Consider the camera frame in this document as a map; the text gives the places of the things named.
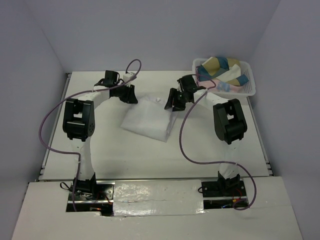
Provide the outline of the white long sleeve shirt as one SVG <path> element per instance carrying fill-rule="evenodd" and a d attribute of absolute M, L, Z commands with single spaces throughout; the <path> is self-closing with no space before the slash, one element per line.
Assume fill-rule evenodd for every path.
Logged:
<path fill-rule="evenodd" d="M 135 134 L 161 142 L 167 142 L 177 113 L 165 109 L 162 98 L 145 95 L 132 105 L 120 127 Z"/>

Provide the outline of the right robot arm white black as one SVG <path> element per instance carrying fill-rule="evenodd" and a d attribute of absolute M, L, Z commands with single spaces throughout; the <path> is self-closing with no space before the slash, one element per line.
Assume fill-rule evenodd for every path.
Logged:
<path fill-rule="evenodd" d="M 182 112 L 186 109 L 187 103 L 192 103 L 182 120 L 179 130 L 178 142 L 180 151 L 184 158 L 193 164 L 218 164 L 217 190 L 221 195 L 228 196 L 240 184 L 240 166 L 237 163 L 235 154 L 239 148 L 240 141 L 248 130 L 248 125 L 238 99 L 219 97 L 210 92 L 210 90 L 218 86 L 216 83 L 213 83 L 213 86 L 210 87 L 199 86 L 193 76 L 193 74 L 187 74 L 177 80 L 178 88 L 170 89 L 164 109 Z M 198 162 L 186 155 L 182 143 L 183 130 L 189 115 L 197 104 L 212 110 L 214 132 L 217 138 L 228 147 L 225 153 L 225 160 Z"/>

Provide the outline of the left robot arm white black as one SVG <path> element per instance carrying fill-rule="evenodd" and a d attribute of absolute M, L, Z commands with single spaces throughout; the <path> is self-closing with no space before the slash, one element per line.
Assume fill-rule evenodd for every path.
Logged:
<path fill-rule="evenodd" d="M 126 72 L 118 78 L 115 71 L 106 71 L 93 90 L 66 100 L 62 129 L 71 140 L 72 151 L 78 159 L 78 167 L 72 185 L 72 193 L 80 193 L 86 199 L 98 194 L 96 173 L 91 159 L 91 137 L 95 132 L 95 109 L 110 98 L 118 98 L 126 104 L 137 104 L 135 86 L 130 83 L 137 75 Z"/>

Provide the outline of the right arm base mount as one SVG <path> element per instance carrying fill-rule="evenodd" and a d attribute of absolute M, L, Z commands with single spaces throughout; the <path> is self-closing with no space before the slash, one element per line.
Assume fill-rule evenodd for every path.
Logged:
<path fill-rule="evenodd" d="M 203 206 L 209 209 L 242 209 L 248 207 L 247 192 L 240 174 L 225 179 L 218 173 L 217 180 L 202 181 L 197 191 L 202 194 Z"/>

